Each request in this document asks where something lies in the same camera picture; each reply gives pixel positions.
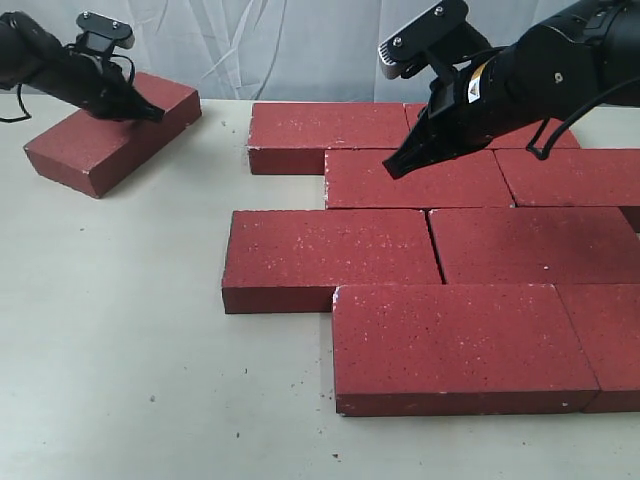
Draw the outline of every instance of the sticker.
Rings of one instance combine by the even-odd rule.
[[[480,80],[482,79],[482,72],[487,66],[487,63],[488,62],[480,65],[471,77],[468,88],[469,103],[477,102],[478,100],[480,100]]]

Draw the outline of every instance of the white backdrop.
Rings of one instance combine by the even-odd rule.
[[[58,36],[75,38],[91,10],[130,23],[139,70],[194,86],[203,98],[426,100],[433,78],[387,80],[377,46],[434,0],[0,0]],[[469,21],[495,44],[574,0],[468,0]]]

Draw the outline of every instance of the table surface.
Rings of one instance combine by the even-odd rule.
[[[342,418],[329,316],[225,316],[232,211],[323,208],[321,177],[250,175],[250,102],[204,101],[102,200],[35,174],[22,146],[73,109],[26,103],[0,125],[0,478],[640,478],[640,415]],[[573,131],[640,147],[639,121]]]

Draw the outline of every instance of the robotic arm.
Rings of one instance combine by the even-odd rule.
[[[384,162],[393,178],[482,150],[539,121],[527,150],[546,160],[596,106],[640,106],[639,0],[580,0],[497,48],[466,22],[468,11],[463,0],[443,0],[379,47],[389,79],[427,66],[437,74],[427,107]],[[550,119],[563,123],[538,149]]]
[[[75,44],[63,46],[23,12],[0,15],[0,89],[17,86],[25,114],[0,121],[11,123],[31,118],[21,99],[24,84],[98,119],[161,122],[164,110],[150,104],[133,86],[133,62],[114,54],[116,47],[133,47],[131,27],[90,12],[80,14],[76,23],[82,33]],[[128,78],[111,60],[116,57],[131,62]]]

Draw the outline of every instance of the brick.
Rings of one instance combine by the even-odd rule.
[[[441,284],[423,212],[233,214],[222,281],[225,311],[330,312],[344,284]]]
[[[407,123],[409,124],[410,128],[416,124],[416,122],[418,121],[418,115],[420,114],[420,111],[424,107],[426,107],[426,105],[427,105],[426,103],[405,104],[405,113],[407,117]],[[491,145],[489,146],[489,149],[493,149],[493,150],[524,149],[526,148],[527,144],[531,141],[531,139],[534,137],[534,135],[538,131],[538,128],[540,127],[541,124],[542,122],[536,122],[527,127],[520,128],[511,133],[498,137],[491,143]],[[561,122],[559,122],[558,120],[550,121],[549,125],[547,125],[545,132],[540,137],[540,139],[536,142],[536,145],[539,148],[541,148],[542,145],[544,145],[544,142],[546,142],[549,139],[549,136],[560,124]],[[571,130],[565,132],[558,139],[557,143],[554,146],[554,151],[552,151],[551,153],[552,157],[555,156],[556,149],[559,150],[564,148],[572,148],[572,149],[580,148],[580,143],[578,142],[578,139],[576,138],[576,136],[573,134]]]
[[[325,150],[396,149],[409,133],[401,103],[255,103],[254,175],[323,175]]]
[[[640,412],[640,285],[559,292],[601,388],[585,412]]]
[[[343,150],[325,157],[327,208],[509,207],[513,197],[493,152],[432,165],[399,180],[382,162],[392,150]]]
[[[560,414],[598,392],[550,285],[340,287],[332,332],[346,416]]]
[[[640,283],[640,242],[615,207],[433,210],[429,219],[450,284]]]
[[[166,110],[160,124],[97,120],[78,110],[24,146],[36,172],[94,198],[105,196],[201,115],[197,90],[140,72],[135,85]]]
[[[559,127],[561,123],[562,122],[558,120],[551,120],[540,139],[536,142],[536,146],[538,148],[542,148],[542,146],[546,143],[554,130]],[[498,137],[491,143],[489,148],[495,150],[524,149],[529,144],[531,139],[535,136],[541,124],[542,122],[536,122],[527,127],[520,128],[511,133]],[[578,141],[574,133],[569,129],[558,139],[553,148],[554,149],[551,151],[550,159],[555,157],[556,150],[561,150],[564,148],[580,148],[580,142]]]
[[[545,162],[520,150],[496,157],[518,206],[614,206],[629,219],[640,212],[640,150],[565,149]]]

